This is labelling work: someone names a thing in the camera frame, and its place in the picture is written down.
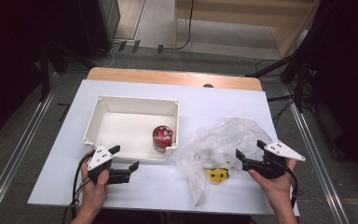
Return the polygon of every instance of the white plastic box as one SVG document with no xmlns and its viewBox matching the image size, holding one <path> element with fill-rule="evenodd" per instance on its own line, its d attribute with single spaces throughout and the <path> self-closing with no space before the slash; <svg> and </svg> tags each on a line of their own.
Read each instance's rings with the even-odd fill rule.
<svg viewBox="0 0 358 224">
<path fill-rule="evenodd" d="M 165 152 L 153 147 L 153 130 L 159 125 L 173 130 Z M 120 145 L 116 161 L 166 161 L 178 146 L 179 101 L 98 96 L 83 137 L 83 144 L 111 148 Z"/>
</svg>

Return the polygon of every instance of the black tripod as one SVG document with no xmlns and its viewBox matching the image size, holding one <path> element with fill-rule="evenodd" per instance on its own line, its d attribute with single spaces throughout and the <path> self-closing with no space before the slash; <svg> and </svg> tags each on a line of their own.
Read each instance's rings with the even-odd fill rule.
<svg viewBox="0 0 358 224">
<path fill-rule="evenodd" d="M 305 79 L 310 74 L 310 63 L 312 55 L 314 54 L 313 50 L 316 49 L 315 47 L 317 45 L 319 45 L 318 41 L 320 40 L 320 36 L 323 34 L 323 29 L 325 29 L 324 21 L 326 21 L 326 18 L 329 16 L 329 12 L 331 11 L 333 5 L 334 4 L 328 4 L 328 1 L 322 1 L 320 3 L 312 27 L 301 45 L 291 55 L 256 73 L 246 75 L 247 77 L 259 78 L 287 64 L 282 73 L 281 80 L 283 83 L 290 83 L 296 74 L 298 74 L 295 89 L 295 104 L 300 113 L 302 113 L 301 96 Z"/>
</svg>

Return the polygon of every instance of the can lid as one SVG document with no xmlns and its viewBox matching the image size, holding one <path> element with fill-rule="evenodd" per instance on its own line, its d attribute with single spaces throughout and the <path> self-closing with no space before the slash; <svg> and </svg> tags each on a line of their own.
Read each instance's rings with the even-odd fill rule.
<svg viewBox="0 0 358 224">
<path fill-rule="evenodd" d="M 153 131 L 153 142 L 166 147 L 171 144 L 173 131 L 164 125 L 160 125 Z"/>
</svg>

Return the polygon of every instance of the black stand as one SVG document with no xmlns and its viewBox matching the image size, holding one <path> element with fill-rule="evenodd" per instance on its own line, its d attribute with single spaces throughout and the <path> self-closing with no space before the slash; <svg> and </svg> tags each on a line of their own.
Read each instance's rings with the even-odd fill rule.
<svg viewBox="0 0 358 224">
<path fill-rule="evenodd" d="M 42 94 L 39 100 L 40 102 L 43 102 L 45 100 L 50 90 L 49 79 L 48 79 L 48 60 L 50 60 L 51 64 L 53 65 L 54 69 L 57 72 L 65 73 L 66 69 L 68 68 L 68 65 L 66 64 L 65 60 L 63 59 L 59 51 L 72 57 L 76 61 L 84 64 L 89 69 L 96 67 L 95 64 L 82 58 L 71 49 L 57 43 L 45 41 L 45 43 L 42 44 L 42 46 L 40 47 L 40 70 L 41 70 L 41 85 L 42 85 Z"/>
<path fill-rule="evenodd" d="M 328 1 L 322 1 L 318 7 L 318 11 L 315 15 L 315 20 L 313 21 L 312 27 L 309 30 L 308 34 L 304 38 L 301 45 L 298 49 L 293 52 L 293 54 L 287 56 L 286 58 L 256 72 L 251 75 L 246 75 L 247 77 L 262 77 L 265 74 L 280 68 L 287 64 L 284 69 L 281 80 L 283 83 L 290 83 L 296 75 L 298 75 L 298 80 L 295 89 L 295 104 L 300 113 L 302 113 L 301 108 L 301 96 L 303 87 L 305 84 L 306 77 L 310 73 L 310 60 L 312 59 L 312 52 L 315 49 L 315 46 L 318 45 L 317 37 L 322 35 L 322 29 L 324 27 L 324 21 L 329 16 L 329 12 L 334 4 L 326 3 Z"/>
</svg>

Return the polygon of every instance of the red can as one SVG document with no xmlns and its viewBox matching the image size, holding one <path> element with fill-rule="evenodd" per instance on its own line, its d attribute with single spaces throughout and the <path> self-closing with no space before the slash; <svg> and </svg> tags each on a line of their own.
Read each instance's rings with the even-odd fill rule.
<svg viewBox="0 0 358 224">
<path fill-rule="evenodd" d="M 173 131 L 164 125 L 158 126 L 153 131 L 153 147 L 158 152 L 165 152 L 166 147 L 172 144 Z"/>
</svg>

